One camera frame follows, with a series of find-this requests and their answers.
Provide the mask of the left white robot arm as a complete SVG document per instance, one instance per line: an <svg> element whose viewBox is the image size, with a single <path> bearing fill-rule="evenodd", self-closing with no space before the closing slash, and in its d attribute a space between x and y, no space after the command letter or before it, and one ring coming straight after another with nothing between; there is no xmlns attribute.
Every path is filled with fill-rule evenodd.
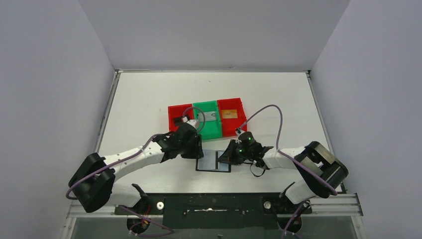
<svg viewBox="0 0 422 239"><path fill-rule="evenodd" d="M164 163L178 156L198 159L203 156L200 123L190 119L176 131L151 136L144 145L122 153L100 156L89 154L70 179L66 198L78 200L85 212L105 205L118 205L140 213L147 207L144 191L137 184L121 184L119 179L136 170Z"/></svg>

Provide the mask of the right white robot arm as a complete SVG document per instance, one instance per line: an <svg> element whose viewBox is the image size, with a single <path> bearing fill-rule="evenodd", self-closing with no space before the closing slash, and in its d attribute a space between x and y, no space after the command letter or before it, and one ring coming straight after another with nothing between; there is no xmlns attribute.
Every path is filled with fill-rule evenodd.
<svg viewBox="0 0 422 239"><path fill-rule="evenodd" d="M280 150L263 146L249 131L243 131L237 139L231 140L217 160L229 165L252 163L263 170L297 170L302 179L280 193L280 206L288 213L310 198L337 195L336 188L349 174L347 167L318 141Z"/></svg>

